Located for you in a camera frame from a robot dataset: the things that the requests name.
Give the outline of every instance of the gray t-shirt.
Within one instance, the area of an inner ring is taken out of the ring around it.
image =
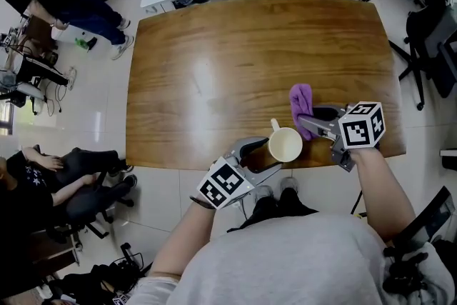
[[[180,282],[142,279],[128,305],[452,302],[452,277],[430,244],[420,250],[428,258],[419,265],[428,289],[408,299],[387,294],[382,284],[392,260],[384,258],[385,247],[370,226],[353,216],[271,219],[211,241]]]

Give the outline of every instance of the office chair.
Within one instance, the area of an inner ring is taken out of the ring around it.
[[[39,145],[34,149],[41,154]],[[82,230],[84,227],[90,229],[100,239],[106,238],[109,233],[101,233],[92,223],[96,220],[96,215],[101,213],[104,220],[112,224],[114,218],[108,216],[106,210],[115,202],[133,207],[134,202],[131,199],[124,199],[132,188],[135,187],[137,178],[130,174],[124,180],[115,186],[103,186],[107,171],[102,171],[92,186],[80,188],[68,201],[61,205],[55,206],[51,213],[51,222],[46,226],[46,233],[50,238],[58,243],[66,243],[66,238]],[[56,226],[70,229],[57,230]]]
[[[389,41],[391,48],[408,63],[408,67],[399,76],[402,80],[411,71],[414,73],[418,92],[421,101],[417,104],[417,109],[421,111],[424,106],[423,85],[421,71],[426,73],[427,79],[433,78],[435,85],[441,96],[444,98],[451,91],[448,87],[442,88],[439,77],[437,76],[436,64],[442,64],[442,61],[449,56],[443,49],[443,45],[448,45],[452,40],[448,34],[443,35],[442,40],[437,40],[436,34],[433,34],[443,15],[446,13],[446,0],[426,0],[428,5],[420,11],[410,12],[406,21],[406,33],[408,36],[404,39],[409,44],[410,53],[408,54],[401,47]]]

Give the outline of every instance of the white tile floor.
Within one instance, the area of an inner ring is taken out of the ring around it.
[[[150,16],[139,8],[139,2],[109,2],[132,20],[128,30],[131,34],[135,33],[139,19]],[[415,6],[409,0],[373,0],[373,3],[389,39],[402,45],[406,36],[406,17]],[[64,71],[74,65],[78,69],[74,90],[67,92],[62,101],[61,114],[49,117],[45,110],[41,115],[33,116],[30,108],[16,110],[15,134],[22,145],[41,144],[48,154],[64,154],[75,146],[125,151],[126,96],[133,51],[129,49],[116,61],[109,60],[108,51],[109,43],[102,38],[88,54],[74,45],[61,46],[58,68]],[[393,57],[400,74],[406,65],[397,55]],[[424,84],[425,108],[417,111],[418,93],[412,75],[401,83],[408,153],[388,160],[417,212],[443,185],[457,198],[457,172],[443,169],[438,156],[440,149],[457,146],[456,92],[454,90],[447,99],[442,99],[432,83],[424,80]],[[135,168],[135,174],[139,178],[137,190],[132,194],[136,206],[132,209],[116,207],[115,222],[111,227],[105,224],[111,235],[104,240],[91,232],[81,233],[84,245],[79,254],[81,265],[70,266],[61,274],[84,273],[94,264],[113,261],[121,256],[119,245],[125,241],[150,262],[189,206],[189,194],[194,193],[204,172]],[[291,174],[301,183],[302,201],[320,211],[348,213],[360,189],[356,170],[347,174],[335,166],[281,171],[268,183],[278,193],[279,179]],[[248,197],[247,212],[252,208]],[[224,209],[216,215],[212,236],[221,235],[242,221],[243,215],[237,208]]]

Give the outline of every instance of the blue jeans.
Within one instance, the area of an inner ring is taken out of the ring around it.
[[[70,0],[53,15],[64,23],[98,34],[113,45],[126,40],[125,34],[117,29],[122,16],[102,0]]]

